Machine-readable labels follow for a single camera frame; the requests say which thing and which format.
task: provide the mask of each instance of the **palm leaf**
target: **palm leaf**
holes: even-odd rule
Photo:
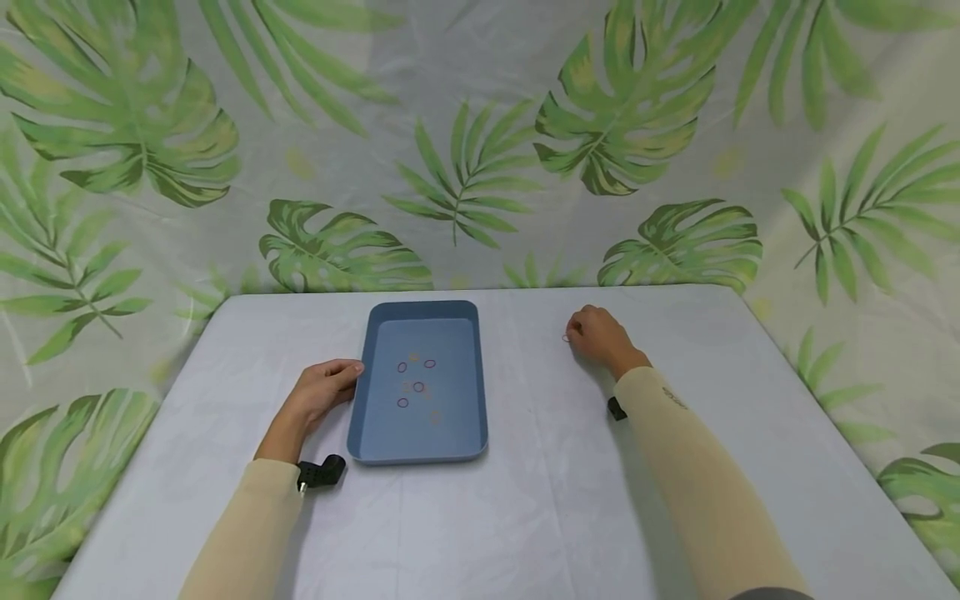
[[[812,18],[808,18],[810,7]],[[814,130],[821,130],[827,123],[828,75],[848,96],[880,100],[869,65],[847,41],[844,28],[837,21],[841,17],[856,27],[898,33],[946,29],[960,23],[955,15],[924,9],[905,0],[775,0],[740,78],[733,113],[735,127],[768,62],[772,65],[768,109],[776,125],[785,124],[784,90],[791,62],[798,52],[804,115]],[[798,44],[801,36],[804,43]],[[770,60],[775,47],[776,54]]]
[[[896,434],[878,425],[866,422],[839,420],[832,411],[840,406],[850,404],[866,396],[883,390],[879,384],[855,384],[845,388],[822,392],[824,378],[833,370],[837,361],[843,353],[843,342],[838,342],[829,346],[824,351],[817,354],[816,358],[811,356],[813,351],[813,327],[809,327],[800,342],[800,351],[798,352],[797,363],[794,365],[797,369],[797,375],[804,383],[806,388],[817,399],[821,408],[833,420],[840,434],[850,444],[867,444],[870,442],[880,442],[896,437]]]
[[[552,138],[534,144],[543,168],[565,177],[579,170],[598,196],[632,194],[686,148],[716,59],[756,2],[682,2],[668,11],[666,0],[648,0],[639,24],[634,4],[617,0],[607,13],[601,55],[584,36],[558,75],[563,93],[549,92],[537,115],[537,131]]]
[[[960,444],[936,444],[923,451],[927,456],[953,462],[960,467]],[[927,549],[939,554],[948,551],[960,556],[960,512],[956,510],[960,498],[960,476],[931,465],[929,462],[904,457],[887,465],[877,482],[893,501],[921,496],[936,506],[936,512],[914,513],[900,508],[903,516]],[[948,566],[948,575],[954,585],[960,586],[960,569]]]
[[[532,128],[516,126],[516,121],[531,106],[530,101],[516,104],[488,128],[495,103],[487,104],[471,121],[469,103],[463,102],[450,133],[453,177],[441,161],[426,128],[418,120],[414,138],[426,175],[422,176],[399,162],[396,168],[420,197],[409,200],[384,196],[384,200],[418,217],[449,221],[454,246],[457,245],[457,232],[461,231],[484,246],[499,248],[488,231],[514,232],[516,228],[492,211],[530,212],[522,203],[500,194],[540,190],[535,181],[506,175],[536,162],[532,155],[515,152],[517,146],[529,142],[534,136]]]
[[[376,223],[354,212],[331,210],[321,228],[307,222],[327,204],[273,200],[267,222],[278,235],[260,238],[270,274],[291,292],[372,292],[433,289],[420,258]]]
[[[111,318],[138,313],[146,309],[151,300],[119,299],[140,277],[139,269],[109,270],[113,260],[126,248],[125,242],[107,243],[91,255],[90,247],[113,218],[112,211],[81,217],[74,202],[73,190],[77,188],[51,200],[48,194],[53,174],[49,164],[36,160],[29,179],[23,178],[16,143],[8,132],[0,132],[0,174],[12,182],[8,187],[0,177],[0,231],[24,251],[45,261],[45,264],[34,264],[0,252],[0,273],[45,288],[42,294],[2,299],[0,308],[30,317],[69,317],[31,354],[27,364],[63,354],[94,322],[99,321],[122,338]]]
[[[857,263],[863,266],[876,287],[892,293],[888,269],[879,249],[930,279],[935,278],[933,260],[911,240],[911,232],[960,243],[960,227],[922,207],[960,202],[960,191],[944,187],[960,180],[960,161],[938,166],[960,150],[960,142],[930,148],[942,127],[927,130],[883,164],[861,193],[861,184],[870,170],[884,128],[880,126],[867,136],[853,159],[846,181],[839,188],[832,162],[829,158],[824,160],[818,217],[814,217],[806,197],[793,190],[783,190],[783,197],[793,206],[813,241],[795,268],[814,254],[817,294],[824,305],[829,301],[831,275],[847,296],[857,301],[861,285]]]
[[[270,283],[261,283],[260,276],[257,274],[256,267],[251,265],[244,271],[239,285],[231,284],[226,277],[221,275],[216,265],[210,265],[209,277],[205,282],[213,288],[212,291],[206,291],[200,287],[191,287],[180,284],[177,287],[186,296],[190,302],[189,308],[178,308],[174,314],[187,321],[194,321],[200,324],[194,330],[194,335],[200,335],[206,324],[213,317],[214,313],[231,296],[237,294],[284,294],[289,292],[286,288]]]
[[[229,7],[235,25],[229,22],[223,5]],[[259,63],[287,106],[307,123],[312,123],[313,118],[297,99],[291,78],[334,122],[358,135],[367,136],[367,130],[348,104],[331,94],[329,86],[371,102],[399,104],[395,96],[384,91],[373,79],[320,50],[299,30],[310,28],[317,37],[322,36],[320,32],[323,30],[371,33],[401,25],[401,17],[343,1],[252,0],[242,3],[241,0],[210,0],[202,2],[200,7],[233,74],[267,115],[271,115],[270,107],[249,57]],[[257,21],[266,31],[265,36]],[[246,41],[246,52],[241,40]],[[273,43],[275,50],[271,49],[269,42]],[[289,76],[281,70],[274,54],[279,54]]]
[[[561,273],[560,257],[554,261],[553,267],[545,279],[540,279],[537,270],[537,259],[532,252],[528,252],[522,268],[514,269],[507,263],[503,264],[503,272],[507,275],[510,284],[501,285],[501,288],[541,288],[541,287],[577,287],[583,283],[586,269],[574,269],[569,273]]]
[[[156,408],[141,392],[111,390],[7,432],[0,441],[0,589],[26,585],[32,570],[73,557]],[[71,447],[76,466],[62,472]]]
[[[133,193],[146,178],[183,206],[223,198],[237,130],[183,51],[171,0],[80,4],[11,2],[8,20],[57,67],[0,44],[0,91],[29,109],[13,120],[31,146],[90,192]]]
[[[742,294],[763,256],[750,211],[717,199],[664,204],[637,231],[607,250],[597,283],[715,283]]]

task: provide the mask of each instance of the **leaf print backdrop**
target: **leaf print backdrop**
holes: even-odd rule
[[[743,296],[960,587],[960,7],[0,10],[0,595],[49,597],[233,294],[679,282]]]

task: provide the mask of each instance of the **monstera leaf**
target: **monstera leaf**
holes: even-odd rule
[[[102,325],[123,339],[116,320],[139,313],[153,302],[147,298],[121,298],[139,279],[141,271],[111,268],[127,243],[112,241],[96,252],[91,249],[113,219],[113,212],[101,210],[79,217],[77,206],[83,191],[69,185],[61,194],[51,194],[54,178],[50,167],[49,162],[39,158],[29,174],[21,173],[12,135],[0,132],[0,232],[29,256],[24,259],[0,252],[0,273],[43,291],[0,299],[0,309],[48,319],[69,316],[31,354],[28,365],[66,352],[91,324]]]
[[[222,8],[224,4],[229,6],[230,14],[236,21],[235,26],[231,27]],[[401,17],[353,6],[342,0],[203,0],[200,2],[200,9],[237,81],[268,115],[270,108],[266,96],[260,88],[251,63],[247,61],[247,56],[250,55],[259,62],[287,106],[307,123],[311,123],[313,119],[291,89],[290,77],[331,119],[358,135],[366,136],[367,130],[348,106],[337,100],[321,80],[326,80],[358,98],[399,104],[395,96],[380,88],[374,80],[320,50],[310,43],[309,38],[323,39],[328,37],[325,34],[327,31],[370,33],[391,29],[403,23]],[[305,28],[315,29],[307,29],[309,33],[304,36],[300,31]],[[249,46],[246,53],[241,47],[241,39],[245,39]],[[274,54],[279,54],[290,76],[280,69]]]
[[[882,385],[865,383],[837,388],[829,392],[824,392],[821,389],[824,377],[830,373],[837,360],[840,359],[843,347],[843,342],[837,342],[813,357],[813,327],[809,327],[804,334],[804,338],[800,341],[800,350],[797,353],[796,362],[790,356],[789,350],[784,354],[786,354],[787,360],[797,368],[797,375],[800,376],[801,381],[813,394],[813,397],[817,398],[817,402],[828,413],[833,420],[833,424],[836,425],[837,430],[840,431],[847,442],[850,444],[868,444],[895,438],[897,434],[886,427],[863,421],[840,420],[832,414],[840,406],[856,402],[883,389]]]
[[[927,456],[936,456],[960,468],[960,444],[937,444],[923,451]],[[901,509],[917,536],[930,552],[948,550],[960,556],[960,476],[942,471],[927,461],[915,458],[900,458],[880,472],[877,482],[892,500],[921,496],[933,504],[932,512],[912,512]],[[944,564],[950,580],[960,587],[960,568]]]
[[[0,589],[53,589],[56,581],[36,582],[32,573],[73,557],[156,408],[145,394],[111,390],[80,397],[64,413],[58,407],[37,413],[3,437]],[[63,463],[71,445],[77,461],[67,474]]]
[[[326,225],[307,230],[307,222],[326,210]],[[272,256],[271,275],[291,292],[433,288],[420,257],[363,215],[336,213],[327,204],[277,199],[270,203],[267,222],[279,235],[261,237],[260,253]]]
[[[814,256],[817,295],[824,305],[829,300],[831,272],[847,296],[857,301],[859,276],[854,258],[859,258],[873,283],[887,294],[893,292],[893,286],[884,253],[892,254],[930,279],[936,278],[933,259],[910,239],[910,230],[960,243],[960,227],[926,208],[960,204],[960,190],[944,187],[960,180],[960,160],[955,160],[960,141],[928,146],[943,126],[931,128],[900,148],[860,194],[884,127],[880,126],[863,142],[842,186],[838,186],[833,163],[824,159],[820,170],[820,210],[816,214],[806,196],[782,190],[813,240],[794,269]],[[951,161],[942,162],[948,156]]]
[[[742,206],[711,199],[664,204],[640,224],[640,239],[613,245],[597,274],[600,285],[716,283],[742,294],[763,256],[754,216]],[[685,223],[706,213],[693,223]]]
[[[146,177],[189,207],[227,194],[237,130],[184,54],[171,0],[12,0],[7,19],[57,67],[0,43],[0,91],[32,111],[17,127],[44,158],[81,159],[62,177],[102,194]]]
[[[598,196],[633,193],[686,148],[714,63],[756,0],[643,0],[639,36],[635,3],[617,0],[607,14],[600,56],[587,34],[566,60],[558,79],[571,107],[550,92],[537,115],[537,131],[554,139],[534,144],[543,167],[565,176],[579,169]]]

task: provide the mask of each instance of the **arm sleeve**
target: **arm sleeve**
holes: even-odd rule
[[[806,598],[804,579],[754,487],[663,377],[638,367],[614,393],[673,517],[701,600],[753,598],[756,588]]]
[[[259,459],[240,485],[190,568],[180,600],[268,600],[300,514],[296,465]]]

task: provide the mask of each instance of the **white tablecloth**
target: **white tablecloth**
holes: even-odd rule
[[[300,371],[359,357],[392,300],[480,312],[490,445],[365,468],[309,495],[277,598],[695,597],[612,383],[561,339],[610,308],[756,485],[820,599],[956,598],[943,571],[731,290],[711,286],[248,296],[213,318],[57,598],[174,598]],[[349,408],[303,458],[347,457]]]

